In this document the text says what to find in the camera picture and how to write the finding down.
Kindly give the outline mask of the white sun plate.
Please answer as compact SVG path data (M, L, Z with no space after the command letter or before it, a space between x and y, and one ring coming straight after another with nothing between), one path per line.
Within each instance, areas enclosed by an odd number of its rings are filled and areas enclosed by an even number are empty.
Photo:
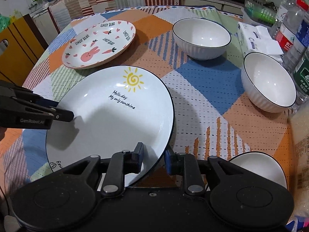
M70 122L54 121L46 153L52 171L93 154L110 158L144 144L141 172L126 175L132 185L159 161L172 135L174 106L164 82L138 67L115 66L78 82L59 102L72 111Z

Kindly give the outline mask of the white pink bunny plate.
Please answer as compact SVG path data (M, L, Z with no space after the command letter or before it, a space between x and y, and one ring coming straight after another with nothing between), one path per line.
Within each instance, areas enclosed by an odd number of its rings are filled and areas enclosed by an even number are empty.
M122 54L133 42L135 26L124 20L105 21L71 39L62 54L62 63L82 70L100 66Z

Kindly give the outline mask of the brown wooden cabinet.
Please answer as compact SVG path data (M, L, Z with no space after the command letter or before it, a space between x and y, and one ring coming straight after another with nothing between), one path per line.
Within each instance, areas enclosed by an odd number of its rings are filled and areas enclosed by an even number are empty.
M28 14L5 28L0 41L1 80L21 86L48 44Z

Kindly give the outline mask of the white ribbed bowl near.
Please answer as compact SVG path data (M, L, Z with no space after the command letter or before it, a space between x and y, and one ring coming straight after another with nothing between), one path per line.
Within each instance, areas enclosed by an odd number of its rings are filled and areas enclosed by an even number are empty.
M283 168L268 154L257 151L245 152L231 158L229 162L288 188Z

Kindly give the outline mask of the white ribbed bowl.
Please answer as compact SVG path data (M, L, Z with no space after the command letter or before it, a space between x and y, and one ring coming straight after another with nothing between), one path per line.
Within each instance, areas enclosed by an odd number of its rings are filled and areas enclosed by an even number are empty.
M264 53L251 52L244 57L241 81L250 101L265 112L281 113L296 102L291 76Z
M184 18L172 27L176 45L196 60L212 60L223 55L232 42L229 31L221 24L204 18Z
M231 158L229 162L288 188L283 168L268 154L257 151L245 152Z

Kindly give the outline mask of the white ribbed bowl middle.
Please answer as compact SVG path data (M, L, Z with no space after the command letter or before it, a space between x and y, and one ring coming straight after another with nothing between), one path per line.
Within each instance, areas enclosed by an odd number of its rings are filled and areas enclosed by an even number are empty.
M244 57L241 81L250 101L265 112L281 113L296 102L291 76L264 53L251 52Z

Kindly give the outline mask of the white ribbed bowl far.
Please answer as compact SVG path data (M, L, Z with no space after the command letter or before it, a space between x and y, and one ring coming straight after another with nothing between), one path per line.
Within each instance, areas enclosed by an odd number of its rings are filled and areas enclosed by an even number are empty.
M204 18L184 18L172 27L176 45L196 60L212 60L223 55L232 42L229 31L221 24Z

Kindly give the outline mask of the white tissue pack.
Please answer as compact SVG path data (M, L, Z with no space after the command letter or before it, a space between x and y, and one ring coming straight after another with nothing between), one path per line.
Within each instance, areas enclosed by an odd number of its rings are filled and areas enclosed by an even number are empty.
M271 38L266 27L239 22L237 36L243 57L251 52L260 52L282 64L283 51L279 43Z

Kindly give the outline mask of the green label water bottle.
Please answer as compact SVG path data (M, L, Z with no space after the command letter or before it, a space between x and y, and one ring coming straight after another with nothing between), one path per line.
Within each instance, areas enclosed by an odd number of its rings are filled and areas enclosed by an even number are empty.
M294 108L298 109L308 99L309 88L309 50L306 49L299 63L296 65L292 73L292 79L296 88L296 100Z

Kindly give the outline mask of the white low cabinet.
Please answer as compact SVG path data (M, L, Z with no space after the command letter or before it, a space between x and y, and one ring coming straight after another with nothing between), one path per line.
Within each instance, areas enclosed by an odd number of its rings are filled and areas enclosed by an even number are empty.
M244 5L230 0L181 0L181 5L190 7L212 6L217 10L242 15Z

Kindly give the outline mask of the basket with green items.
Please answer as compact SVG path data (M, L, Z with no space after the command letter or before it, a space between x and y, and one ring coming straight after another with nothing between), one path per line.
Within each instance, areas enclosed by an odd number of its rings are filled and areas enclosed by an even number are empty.
M244 11L256 23L272 27L275 23L277 8L273 2L264 0L244 0Z

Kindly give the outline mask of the blue cap water bottle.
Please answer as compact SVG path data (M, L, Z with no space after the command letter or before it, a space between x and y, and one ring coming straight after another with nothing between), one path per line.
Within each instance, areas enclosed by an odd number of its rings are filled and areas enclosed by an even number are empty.
M296 32L294 44L283 57L283 66L290 74L308 48L308 28L308 12L306 12Z

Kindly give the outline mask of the red cap water bottle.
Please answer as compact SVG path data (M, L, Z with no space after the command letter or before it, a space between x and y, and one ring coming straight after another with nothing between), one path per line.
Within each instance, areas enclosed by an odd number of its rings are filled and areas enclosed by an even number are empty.
M270 35L286 53L294 44L296 32L308 10L303 0L283 0L278 8Z

